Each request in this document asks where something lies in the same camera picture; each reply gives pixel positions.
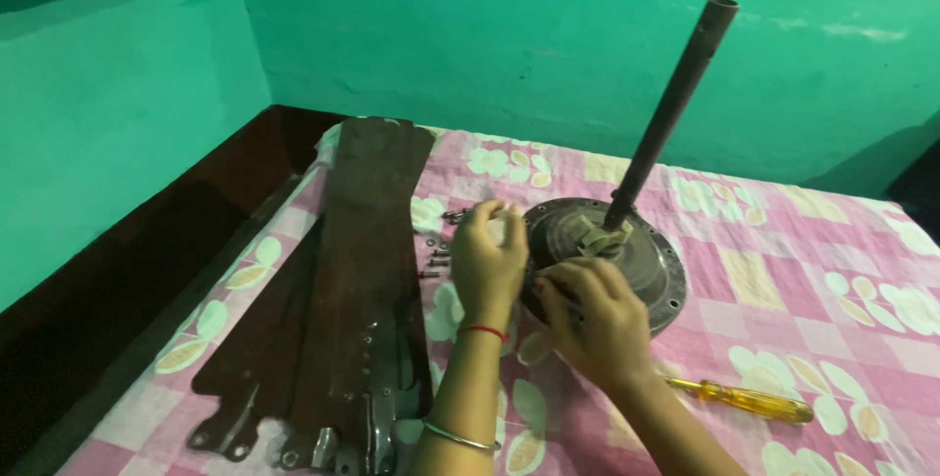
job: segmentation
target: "green wall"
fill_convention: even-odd
[[[276,102],[631,156],[704,1],[245,3]],[[737,1],[663,162],[877,195],[940,136],[937,0]]]
[[[0,85],[0,309],[270,103],[241,0],[0,0]]]

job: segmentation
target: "pink bedsheet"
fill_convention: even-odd
[[[425,240],[448,239],[440,215],[500,196],[534,206],[606,199],[629,163],[565,147],[464,132],[438,135],[412,199],[419,266]],[[183,442],[211,415],[195,372],[312,226],[338,127],[274,220],[60,471],[64,475],[279,474],[283,440],[263,422],[232,464]],[[753,475],[940,474],[940,249],[894,204],[657,166],[638,208],[680,252],[688,301],[655,338],[664,373],[799,398],[802,427],[676,394]],[[463,310],[447,277],[423,280],[431,370],[446,368]],[[551,352],[543,327],[513,314],[501,363],[497,474],[657,474],[604,395]],[[400,422],[411,443],[419,422]]]

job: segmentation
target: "finger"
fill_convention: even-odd
[[[470,211],[469,216],[464,219],[464,224],[474,230],[483,230],[486,228],[486,222],[494,218],[505,206],[506,202],[501,198],[491,198],[479,202]]]
[[[525,222],[523,221],[523,211],[518,204],[510,206],[510,212],[506,214],[506,241],[504,246],[508,250],[521,253],[528,253],[528,236],[525,232]]]
[[[565,296],[558,291],[558,288],[549,279],[537,278],[535,284],[541,292],[541,305],[545,308],[548,326],[552,330],[552,342],[562,353],[573,349],[572,346],[576,344],[577,340],[571,330],[571,319],[568,314]]]
[[[595,318],[603,316],[605,303],[614,301],[604,283],[593,270],[571,262],[561,262],[540,273],[545,278],[570,290],[581,302],[585,314]]]
[[[623,273],[612,262],[602,260],[601,258],[571,258],[568,262],[587,268],[601,279],[607,294],[615,300],[622,300],[633,294],[630,283],[624,278]]]

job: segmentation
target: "bed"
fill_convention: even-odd
[[[534,206],[608,198],[629,160],[502,136],[428,128],[436,141],[412,197],[423,268],[453,234],[441,219],[493,196]],[[284,431],[262,422],[241,463],[190,452],[217,407],[190,381],[311,228],[339,127],[275,218],[242,251],[63,475],[277,474]],[[676,397],[749,473],[940,474],[940,249],[890,202],[657,165],[637,207],[680,253],[688,297],[653,339],[663,374],[810,404],[804,426]],[[447,273],[421,280],[431,377],[447,367],[462,310]],[[629,425],[552,351],[517,305],[501,361],[496,474],[658,474]],[[396,423],[407,452],[421,423]]]

